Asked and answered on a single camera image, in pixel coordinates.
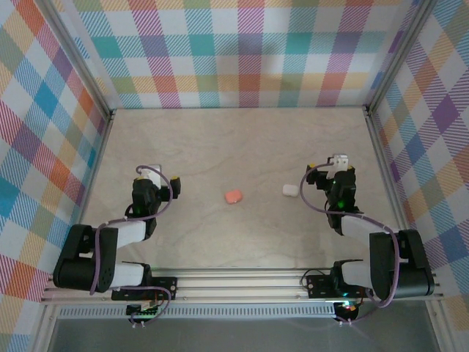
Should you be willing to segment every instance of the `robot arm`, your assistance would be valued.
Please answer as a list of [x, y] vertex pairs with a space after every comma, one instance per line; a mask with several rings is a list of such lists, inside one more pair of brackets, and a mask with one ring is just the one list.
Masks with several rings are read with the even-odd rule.
[[[391, 236], [367, 221], [344, 216], [342, 232], [369, 247], [369, 258], [341, 264], [341, 277], [346, 285], [373, 289], [382, 300], [390, 293], [394, 274], [394, 247]], [[396, 232], [399, 244], [399, 281], [395, 298], [428, 296], [435, 283], [425, 255], [424, 245], [416, 230]]]
[[[362, 214], [355, 205], [355, 169], [348, 164], [348, 157], [335, 154], [328, 159], [331, 170], [306, 169], [306, 182], [323, 190], [331, 212], [329, 225], [338, 234], [349, 236], [369, 247], [369, 257], [359, 260], [335, 262], [330, 278], [311, 276], [309, 296], [320, 297], [334, 292], [339, 296], [363, 295], [364, 288], [372, 289], [380, 299], [391, 292], [395, 258], [391, 236], [383, 228], [354, 214]], [[394, 231], [399, 244], [399, 280], [394, 297], [428, 296], [435, 283], [425, 255], [421, 237], [416, 230]]]
[[[176, 199], [180, 194], [180, 179], [173, 178], [170, 183], [173, 199]], [[169, 201], [169, 188], [160, 185], [159, 176], [155, 172], [142, 172], [141, 177], [133, 181], [132, 200], [132, 205], [125, 214], [128, 218], [155, 215], [161, 203]], [[53, 272], [54, 284], [61, 288], [90, 290], [99, 261], [97, 292], [103, 293], [121, 286], [150, 286], [152, 280], [149, 265], [116, 263], [116, 254], [118, 248], [150, 238], [155, 228], [155, 218], [126, 221], [113, 224], [112, 227], [104, 227], [99, 237], [100, 254], [97, 258], [97, 229], [89, 225], [73, 225]]]

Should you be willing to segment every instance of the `white object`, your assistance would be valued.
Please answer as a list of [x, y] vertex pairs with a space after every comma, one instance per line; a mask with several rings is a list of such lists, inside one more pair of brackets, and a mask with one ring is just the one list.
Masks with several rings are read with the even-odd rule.
[[300, 191], [300, 188], [295, 185], [284, 185], [284, 188], [283, 188], [284, 196], [297, 197], [299, 191]]
[[139, 286], [144, 277], [144, 267], [140, 264], [117, 263], [110, 288]]
[[111, 225], [111, 227], [117, 229], [117, 248], [145, 239], [145, 221], [120, 222]]
[[349, 157], [346, 154], [333, 154], [329, 162], [333, 165], [330, 166], [327, 179], [333, 178], [336, 172], [347, 171], [349, 168]]
[[348, 262], [342, 264], [342, 276], [348, 285], [373, 288], [371, 268], [367, 262]]

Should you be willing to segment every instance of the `cable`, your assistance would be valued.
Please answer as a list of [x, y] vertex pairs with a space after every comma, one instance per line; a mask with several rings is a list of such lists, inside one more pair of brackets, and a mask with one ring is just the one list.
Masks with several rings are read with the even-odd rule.
[[307, 289], [307, 287], [305, 285], [303, 285], [303, 280], [305, 279], [306, 277], [306, 274], [309, 272], [309, 271], [317, 271], [318, 273], [321, 273], [322, 275], [325, 275], [321, 270], [319, 269], [308, 269], [307, 271], [305, 271], [305, 273], [303, 274], [303, 276], [301, 277], [300, 279], [300, 286], [303, 286], [304, 288]]
[[166, 178], [165, 175], [163, 175], [160, 171], [157, 169], [153, 169], [151, 166], [146, 166], [146, 165], [139, 165], [136, 167], [136, 172], [140, 175], [141, 174], [141, 169], [148, 169], [150, 171], [156, 172], [163, 180], [166, 182], [168, 185], [169, 189], [169, 201], [166, 203], [163, 209], [158, 211], [156, 214], [148, 215], [148, 216], [142, 216], [141, 218], [128, 218], [127, 216], [121, 218], [121, 219], [115, 219], [115, 220], [110, 220], [108, 222], [105, 222], [101, 224], [100, 226], [97, 227], [96, 233], [95, 233], [95, 276], [93, 277], [93, 282], [91, 284], [91, 288], [89, 290], [90, 295], [94, 295], [96, 291], [96, 286], [98, 279], [100, 277], [100, 269], [101, 269], [101, 253], [100, 253], [100, 232], [103, 228], [112, 225], [112, 224], [118, 224], [121, 222], [126, 222], [126, 221], [146, 221], [150, 220], [153, 218], [156, 218], [157, 216], [161, 215], [164, 213], [170, 206], [172, 200], [173, 200], [173, 188], [171, 187], [171, 183], [169, 180]]
[[[163, 291], [167, 296], [168, 296], [168, 303], [166, 304], [166, 306], [164, 306], [164, 308], [157, 314], [155, 315], [153, 318], [151, 318], [150, 320], [148, 320], [146, 322], [147, 325], [153, 323], [155, 320], [157, 320], [162, 314], [164, 314], [164, 312], [168, 309], [169, 307], [169, 304], [171, 303], [171, 292], [169, 290], [167, 290], [166, 288], [164, 287], [159, 287], [159, 286], [143, 286], [143, 287], [139, 287], [139, 286], [124, 286], [124, 287], [121, 287], [121, 290], [160, 290], [160, 291]], [[134, 318], [135, 317], [135, 313], [132, 313], [130, 315], [130, 322], [133, 324], [133, 326], [135, 327], [136, 326], [136, 322], [134, 321]]]
[[[394, 275], [393, 275], [393, 283], [391, 285], [391, 289], [390, 289], [390, 292], [389, 292], [389, 295], [386, 299], [382, 300], [382, 301], [377, 301], [372, 295], [371, 293], [369, 292], [369, 290], [367, 289], [366, 290], [366, 295], [368, 296], [368, 298], [370, 300], [372, 300], [379, 308], [384, 308], [384, 307], [387, 307], [393, 300], [394, 296], [396, 295], [396, 290], [397, 290], [397, 284], [398, 284], [398, 281], [399, 281], [399, 244], [397, 242], [397, 237], [396, 237], [396, 234], [394, 233], [394, 231], [389, 227], [389, 226], [386, 226], [382, 223], [380, 223], [379, 221], [376, 221], [366, 215], [363, 215], [363, 214], [355, 214], [355, 213], [346, 213], [344, 211], [332, 211], [332, 210], [323, 210], [323, 209], [319, 209], [317, 207], [315, 207], [314, 205], [312, 205], [306, 198], [305, 198], [305, 194], [303, 192], [303, 188], [304, 188], [304, 183], [306, 181], [306, 178], [308, 177], [309, 174], [311, 174], [313, 171], [316, 171], [317, 169], [319, 169], [320, 167], [324, 167], [324, 166], [332, 166], [333, 164], [331, 163], [326, 163], [326, 164], [320, 164], [320, 165], [317, 165], [313, 168], [311, 168], [310, 170], [308, 170], [305, 175], [303, 176], [303, 178], [301, 179], [301, 182], [300, 182], [300, 195], [301, 195], [301, 199], [306, 203], [306, 205], [308, 205], [311, 209], [319, 212], [319, 213], [324, 213], [324, 214], [330, 214], [330, 215], [342, 215], [342, 216], [352, 216], [354, 218], [358, 218], [358, 219], [362, 219], [362, 220], [365, 220], [373, 225], [376, 225], [378, 227], [381, 227], [383, 230], [385, 230], [386, 232], [389, 232], [389, 235], [391, 236], [392, 238], [392, 241], [393, 241], [393, 245], [394, 245]], [[368, 314], [364, 315], [363, 317], [357, 319], [357, 320], [361, 320], [363, 318], [365, 318]]]

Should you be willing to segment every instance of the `black base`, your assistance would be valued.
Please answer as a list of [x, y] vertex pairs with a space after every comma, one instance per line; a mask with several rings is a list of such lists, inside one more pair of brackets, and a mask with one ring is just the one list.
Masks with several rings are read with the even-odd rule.
[[[355, 306], [355, 309], [351, 310], [350, 308], [347, 309], [346, 307], [344, 307], [342, 303], [334, 303], [334, 310], [336, 311], [337, 317], [340, 317], [344, 320], [355, 320], [358, 317], [359, 308]], [[334, 320], [343, 321], [339, 318], [334, 318]]]
[[359, 286], [341, 287], [337, 289], [333, 277], [330, 275], [309, 275], [306, 277], [308, 298], [361, 298], [362, 292]]
[[[139, 286], [162, 287], [171, 293], [171, 300], [176, 298], [177, 277], [153, 277], [152, 269], [148, 264], [140, 264], [144, 267], [144, 276]], [[112, 301], [167, 301], [168, 295], [161, 290], [126, 290], [112, 291]]]

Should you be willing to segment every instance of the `white eraser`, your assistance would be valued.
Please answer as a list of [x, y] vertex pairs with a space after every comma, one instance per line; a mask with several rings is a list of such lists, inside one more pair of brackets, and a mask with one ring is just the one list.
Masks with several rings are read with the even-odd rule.
[[284, 185], [284, 196], [297, 197], [300, 189], [295, 185]]

